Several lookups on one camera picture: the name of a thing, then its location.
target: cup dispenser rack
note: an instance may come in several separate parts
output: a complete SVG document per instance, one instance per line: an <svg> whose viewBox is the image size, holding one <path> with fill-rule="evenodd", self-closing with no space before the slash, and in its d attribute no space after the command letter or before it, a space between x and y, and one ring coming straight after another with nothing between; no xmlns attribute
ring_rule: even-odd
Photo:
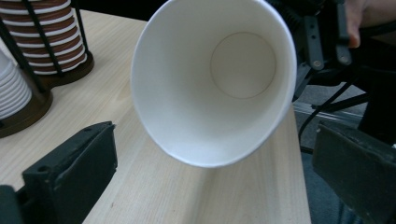
<svg viewBox="0 0 396 224"><path fill-rule="evenodd" d="M92 54L88 48L77 0L68 0L66 3L69 3L69 7L72 12L72 9L74 9L74 15L77 17L78 22L77 28L79 29L80 38L82 39L82 45L84 46L84 53L86 56L85 62L80 63L68 71L62 69L57 56L55 56L53 46L50 44L49 38L46 36L43 25L40 24L40 20L35 13L33 3L29 2L29 0L21 0L21 3L28 11L28 15L34 23L36 31L39 33L39 38L41 38L44 43L44 47L53 63L53 67L56 69L56 72L51 75L38 75L33 66L26 59L21 47L7 28L7 25L4 23L4 18L1 18L0 36L15 59L17 66L21 69L21 75L30 87L32 97L24 108L9 117L0 119L0 138L20 132L41 119L49 111L52 104L53 96L51 89L77 81L87 76L93 69L94 65Z"/></svg>

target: wooden base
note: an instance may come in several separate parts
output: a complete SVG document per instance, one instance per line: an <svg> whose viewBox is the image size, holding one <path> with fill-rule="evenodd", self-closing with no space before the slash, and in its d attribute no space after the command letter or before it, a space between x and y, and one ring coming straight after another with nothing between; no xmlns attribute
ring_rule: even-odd
<svg viewBox="0 0 396 224"><path fill-rule="evenodd" d="M32 99L22 110L6 119L0 120L0 138L20 132L40 120L50 110L53 100L50 90L87 76L93 69L93 65L92 54L88 52L85 63L80 64L72 71L63 73L62 76L38 76L39 80L46 87L45 91L40 91L30 76L22 70L21 74L32 90Z"/></svg>

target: stacked cup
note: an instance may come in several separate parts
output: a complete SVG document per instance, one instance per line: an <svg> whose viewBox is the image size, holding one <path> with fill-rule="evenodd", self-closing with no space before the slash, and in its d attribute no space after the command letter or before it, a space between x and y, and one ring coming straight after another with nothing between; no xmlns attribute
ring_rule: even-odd
<svg viewBox="0 0 396 224"><path fill-rule="evenodd" d="M63 72L87 60L70 0L30 0L35 14ZM37 75L54 75L57 70L34 21L21 0L0 0L0 16L23 56Z"/></svg>
<svg viewBox="0 0 396 224"><path fill-rule="evenodd" d="M23 109L32 98L32 91L20 69L0 50L0 119Z"/></svg>

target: light wood tabletop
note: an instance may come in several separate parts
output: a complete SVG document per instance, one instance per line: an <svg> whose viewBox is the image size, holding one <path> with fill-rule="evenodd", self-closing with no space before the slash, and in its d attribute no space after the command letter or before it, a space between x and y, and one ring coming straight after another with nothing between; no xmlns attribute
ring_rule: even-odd
<svg viewBox="0 0 396 224"><path fill-rule="evenodd" d="M1 185L20 189L27 167L79 130L110 120L119 166L84 223L310 223L292 106L242 161L212 169L177 161L156 146L134 112L131 64L146 22L81 14L94 68L53 88L41 120L0 139Z"/></svg>

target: floor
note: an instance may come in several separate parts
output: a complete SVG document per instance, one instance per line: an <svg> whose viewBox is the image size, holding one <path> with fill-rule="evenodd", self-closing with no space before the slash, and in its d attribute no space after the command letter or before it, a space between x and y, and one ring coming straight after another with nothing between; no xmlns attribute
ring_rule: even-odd
<svg viewBox="0 0 396 224"><path fill-rule="evenodd" d="M294 102L294 111L297 120L297 129L300 130L306 118L313 112L311 105L321 105L337 92L343 83L337 87L307 86L300 98ZM356 87L347 89L338 99L349 98L363 93ZM318 122L321 119L335 119L351 126L357 126L365 110L366 104L337 111L336 113L319 113L306 126L301 136L301 146L314 148ZM361 223L361 220L345 206L312 168L312 155L302 153L304 166L305 184L308 195L308 203L313 224L352 224Z"/></svg>

